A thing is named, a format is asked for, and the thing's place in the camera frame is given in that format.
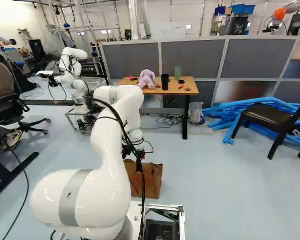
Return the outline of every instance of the brown paper bag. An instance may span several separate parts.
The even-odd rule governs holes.
[[[136,172],[136,162],[125,159],[124,165],[129,176],[132,196],[142,197],[142,175],[140,172]],[[145,179],[145,197],[158,199],[160,196],[163,164],[143,162],[142,166]]]

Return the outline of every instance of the black cup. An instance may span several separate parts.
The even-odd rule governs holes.
[[[162,74],[161,75],[161,83],[162,83],[162,90],[168,90],[169,88],[169,74]]]

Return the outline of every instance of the orange robot part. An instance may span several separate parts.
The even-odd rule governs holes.
[[[278,20],[283,20],[283,18],[284,18],[284,15],[285,15],[285,13],[286,13],[286,9],[284,8],[279,8],[279,9],[277,9],[275,12],[274,12],[274,17],[276,18],[276,19],[278,19]]]

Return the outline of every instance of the pink stuffed animal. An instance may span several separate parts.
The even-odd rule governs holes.
[[[148,86],[149,89],[155,89],[154,79],[155,79],[154,72],[148,69],[141,71],[140,80],[138,84],[139,88],[143,89],[144,85],[146,85]]]

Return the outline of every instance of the green cup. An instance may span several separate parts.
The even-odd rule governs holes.
[[[177,81],[179,81],[181,79],[181,71],[182,71],[181,66],[177,66],[174,68],[174,76]]]

